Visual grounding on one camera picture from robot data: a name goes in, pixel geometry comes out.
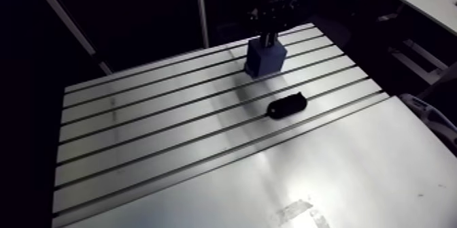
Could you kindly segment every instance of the blue block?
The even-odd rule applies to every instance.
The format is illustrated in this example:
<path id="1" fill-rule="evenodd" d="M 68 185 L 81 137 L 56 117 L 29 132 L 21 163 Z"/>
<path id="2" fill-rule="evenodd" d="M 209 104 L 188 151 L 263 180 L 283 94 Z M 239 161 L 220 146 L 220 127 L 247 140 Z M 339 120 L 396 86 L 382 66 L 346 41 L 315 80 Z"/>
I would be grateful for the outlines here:
<path id="1" fill-rule="evenodd" d="M 252 78 L 272 74 L 281 71 L 286 55 L 287 50 L 279 41 L 270 48 L 262 48 L 260 39 L 251 39 L 244 69 Z"/>

